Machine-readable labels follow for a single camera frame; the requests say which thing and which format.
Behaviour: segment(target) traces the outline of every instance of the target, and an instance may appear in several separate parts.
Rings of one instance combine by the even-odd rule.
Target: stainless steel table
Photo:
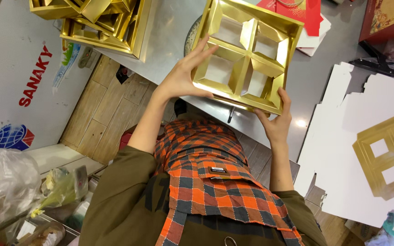
[[[256,4],[260,0],[246,1]],[[148,80],[160,84],[176,62],[183,58],[185,38],[191,25],[203,13],[205,3],[206,0],[153,0],[139,60],[105,49],[98,50]],[[367,56],[357,45],[366,3],[366,0],[346,0],[336,5],[329,0],[322,0],[321,13],[331,22],[331,30],[313,57],[298,50],[293,56],[286,86],[292,99],[293,120],[288,134],[291,160],[298,159],[307,130],[307,126],[298,126],[296,122],[309,123],[315,105],[321,101],[332,66]],[[355,68],[348,92],[360,92],[362,84],[370,74],[372,73]],[[188,96],[183,99],[227,122],[229,106],[206,98]],[[236,109],[230,126],[270,147],[255,114]]]

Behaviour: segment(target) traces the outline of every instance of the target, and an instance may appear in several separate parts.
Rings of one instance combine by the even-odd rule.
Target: person's left hand
[[[216,45],[204,50],[208,40],[209,35],[206,34],[193,51],[177,62],[171,72],[156,88],[156,94],[166,100],[186,95],[214,98],[211,92],[195,87],[191,80],[191,70],[200,65],[218,49],[218,45]]]

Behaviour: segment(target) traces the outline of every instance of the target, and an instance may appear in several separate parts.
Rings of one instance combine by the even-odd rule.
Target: olive green shirt
[[[151,177],[156,166],[152,154],[129,146],[118,152],[92,197],[81,229],[80,246],[156,243],[169,210],[169,175]],[[285,203],[305,246],[326,246],[304,198],[296,191],[274,194]],[[285,246],[281,232],[275,228],[219,215],[188,215],[179,245],[224,245],[227,236],[238,246]]]

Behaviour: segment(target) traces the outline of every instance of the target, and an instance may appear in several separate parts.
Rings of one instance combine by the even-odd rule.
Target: apron label
[[[208,167],[210,174],[229,175],[227,170],[219,167]]]

